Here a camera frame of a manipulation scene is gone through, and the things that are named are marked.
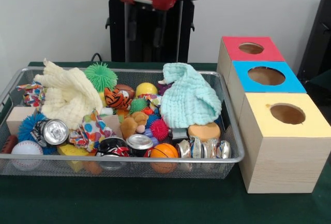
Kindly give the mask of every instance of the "stuffed tiger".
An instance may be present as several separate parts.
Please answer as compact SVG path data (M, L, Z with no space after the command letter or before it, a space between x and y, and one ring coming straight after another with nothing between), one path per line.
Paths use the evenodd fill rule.
M111 91L109 88L104 89L104 98L108 107L115 109L129 109L132 99L125 97L120 90L114 89Z

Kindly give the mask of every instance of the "circular hole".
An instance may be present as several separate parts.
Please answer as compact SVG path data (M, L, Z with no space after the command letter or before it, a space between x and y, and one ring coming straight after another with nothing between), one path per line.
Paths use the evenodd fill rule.
M300 108L290 104L281 103L274 105L270 108L270 111L274 118L286 124L297 125L306 119L304 112Z
M264 50L263 46L256 44L256 43L252 43L252 42L242 43L239 46L239 49L242 52L246 52L248 54L259 54L259 53L263 52L263 50Z
M279 70L269 67L255 67L248 71L248 76L254 82L263 85L279 85L285 81L285 76Z

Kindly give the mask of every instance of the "wooden block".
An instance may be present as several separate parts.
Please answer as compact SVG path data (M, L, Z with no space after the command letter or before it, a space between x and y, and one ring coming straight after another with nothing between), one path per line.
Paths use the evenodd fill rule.
M245 92L305 93L305 88L286 62L233 61L228 91L237 122Z
M35 111L35 107L14 107L6 121L10 134L17 135L22 121L28 116L33 115Z
M248 193L310 193L331 151L331 127L307 94L246 93L239 120Z
M119 123L119 118L118 115L107 115L107 116L103 116L102 120L105 122L105 124L107 125L107 127L110 127L115 134L120 137L123 138L122 136L122 132L120 129L120 123Z
M217 72L226 84L232 61L285 61L269 37L223 37L218 56Z

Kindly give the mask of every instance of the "metal basket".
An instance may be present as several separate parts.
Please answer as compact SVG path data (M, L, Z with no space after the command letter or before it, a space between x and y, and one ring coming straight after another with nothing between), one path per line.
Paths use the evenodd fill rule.
M2 106L9 106L9 111L4 113L0 125L0 147L2 147L10 135L6 119L14 106L22 103L22 91L17 91L16 86L29 84L36 74L42 74L42 67L27 67L18 71L12 81L0 95ZM118 83L127 84L135 88L142 82L156 84L163 79L161 70L131 70L113 69L118 76ZM231 171L234 163L244 157L242 139L234 118L229 94L222 76L212 71L199 72L203 78L216 91L222 102L221 139L227 140L231 145L231 158L229 159L192 159L192 158L133 158L133 157L91 157L91 156L61 156L53 155L12 155L0 154L0 175L33 175L33 176L106 176L106 177L168 177L168 178L225 178ZM35 160L39 166L32 171L16 169L12 162L14 159ZM83 167L84 163L98 163L103 166L102 172L93 175L82 168L74 171L69 163L74 162ZM171 173L157 173L151 167L151 163L160 163L164 166L176 168Z

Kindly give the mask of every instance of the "yellow ball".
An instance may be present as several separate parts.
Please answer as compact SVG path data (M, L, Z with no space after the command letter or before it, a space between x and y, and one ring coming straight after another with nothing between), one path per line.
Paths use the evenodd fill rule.
M105 98L104 98L104 93L103 93L103 92L100 92L100 93L99 93L99 96L100 96L100 99L101 99L101 101L102 101L102 105L103 105L104 107L106 107L107 104L106 104L106 100L105 100Z
M136 97L142 94L157 94L157 88L151 83L141 83L136 89Z

